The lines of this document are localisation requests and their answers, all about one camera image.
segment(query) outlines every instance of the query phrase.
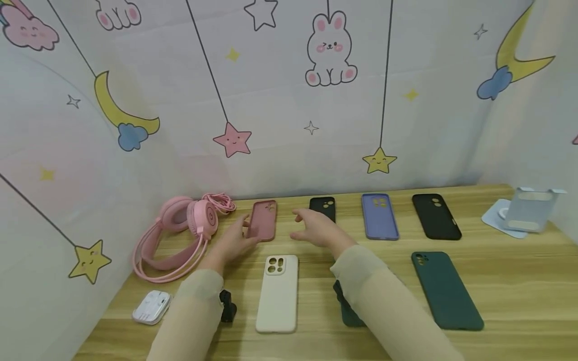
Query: cartoon bunny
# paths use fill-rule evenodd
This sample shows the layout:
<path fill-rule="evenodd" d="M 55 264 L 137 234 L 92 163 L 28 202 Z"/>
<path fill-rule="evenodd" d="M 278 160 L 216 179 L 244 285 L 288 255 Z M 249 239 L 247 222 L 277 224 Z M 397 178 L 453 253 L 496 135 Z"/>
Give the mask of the cartoon bunny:
<path fill-rule="evenodd" d="M 313 69 L 305 73 L 307 84 L 326 87 L 349 83 L 357 76 L 357 67 L 347 58 L 351 53 L 351 36 L 345 30 L 345 14 L 337 11 L 331 19 L 319 14 L 313 19 L 313 34 L 307 43 L 307 54 Z"/>

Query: pink star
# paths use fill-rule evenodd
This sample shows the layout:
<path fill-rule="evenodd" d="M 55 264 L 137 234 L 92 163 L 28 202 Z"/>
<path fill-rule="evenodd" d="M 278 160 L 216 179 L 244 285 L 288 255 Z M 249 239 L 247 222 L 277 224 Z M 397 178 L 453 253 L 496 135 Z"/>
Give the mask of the pink star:
<path fill-rule="evenodd" d="M 230 158 L 237 152 L 251 154 L 247 146 L 247 140 L 250 136 L 251 132 L 238 132 L 231 123 L 227 123 L 225 134 L 213 138 L 213 140 L 225 147 L 227 158 Z"/>

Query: person's arm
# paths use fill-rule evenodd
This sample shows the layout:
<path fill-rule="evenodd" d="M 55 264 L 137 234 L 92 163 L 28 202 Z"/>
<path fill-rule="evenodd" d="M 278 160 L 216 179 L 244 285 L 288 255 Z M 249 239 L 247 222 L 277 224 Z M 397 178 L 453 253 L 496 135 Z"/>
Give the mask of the person's arm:
<path fill-rule="evenodd" d="M 393 361 L 463 361 L 463 356 L 398 277 L 373 252 L 346 248 L 331 272 L 351 308 Z"/>
<path fill-rule="evenodd" d="M 256 238 L 243 238 L 240 217 L 215 243 L 196 271 L 181 283 L 153 341 L 147 361 L 204 360 L 221 319 L 225 265 L 252 250 Z"/>

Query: headphone ear cup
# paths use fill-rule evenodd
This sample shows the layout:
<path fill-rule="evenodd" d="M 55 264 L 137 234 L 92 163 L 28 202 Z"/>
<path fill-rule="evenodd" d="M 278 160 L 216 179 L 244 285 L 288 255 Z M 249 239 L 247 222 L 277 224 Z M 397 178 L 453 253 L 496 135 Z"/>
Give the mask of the headphone ear cup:
<path fill-rule="evenodd" d="M 191 231 L 192 235 L 195 237 L 195 240 L 199 238 L 199 234 L 197 233 L 197 223 L 195 222 L 195 204 L 198 201 L 193 200 L 187 206 L 187 225 L 189 230 Z"/>
<path fill-rule="evenodd" d="M 171 232 L 181 232 L 188 227 L 187 209 L 188 206 L 194 203 L 189 197 L 174 197 L 166 201 L 161 207 L 162 227 Z"/>
<path fill-rule="evenodd" d="M 194 233 L 199 236 L 202 234 L 207 240 L 210 240 L 217 232 L 217 210 L 208 200 L 202 199 L 194 202 L 194 204 L 189 204 L 187 207 L 187 220 L 191 231 L 195 229 Z"/>

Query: pink cable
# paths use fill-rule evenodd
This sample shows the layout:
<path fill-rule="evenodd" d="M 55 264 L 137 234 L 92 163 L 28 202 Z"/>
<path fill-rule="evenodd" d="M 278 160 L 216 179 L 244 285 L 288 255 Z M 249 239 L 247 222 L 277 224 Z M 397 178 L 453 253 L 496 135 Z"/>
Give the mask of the pink cable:
<path fill-rule="evenodd" d="M 237 205 L 233 203 L 231 197 L 225 193 L 203 195 L 201 199 L 209 201 L 221 214 L 229 214 L 237 209 Z"/>

